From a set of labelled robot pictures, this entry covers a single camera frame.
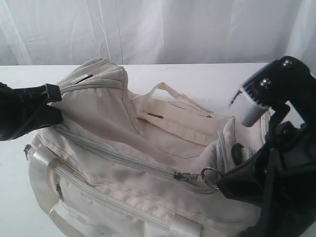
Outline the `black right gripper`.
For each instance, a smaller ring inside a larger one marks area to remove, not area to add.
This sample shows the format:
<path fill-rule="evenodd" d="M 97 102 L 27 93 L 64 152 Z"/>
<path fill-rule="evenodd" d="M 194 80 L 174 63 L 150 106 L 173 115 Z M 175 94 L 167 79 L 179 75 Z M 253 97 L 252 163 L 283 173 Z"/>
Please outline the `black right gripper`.
<path fill-rule="evenodd" d="M 316 134 L 306 124 L 269 123 L 269 148 L 226 172 L 228 199 L 264 196 L 264 236 L 298 237 L 316 220 Z"/>

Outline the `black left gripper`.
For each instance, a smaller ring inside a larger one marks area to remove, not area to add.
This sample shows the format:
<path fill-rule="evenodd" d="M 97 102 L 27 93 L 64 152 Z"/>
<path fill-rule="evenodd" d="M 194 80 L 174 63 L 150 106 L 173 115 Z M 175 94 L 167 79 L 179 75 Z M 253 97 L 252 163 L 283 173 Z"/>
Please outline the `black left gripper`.
<path fill-rule="evenodd" d="M 31 131 L 60 124 L 63 121 L 61 111 L 46 104 L 61 100 L 60 87 L 54 84 L 13 89 L 1 83 L 0 140 L 14 140 Z M 43 105 L 30 114 L 27 104 Z"/>

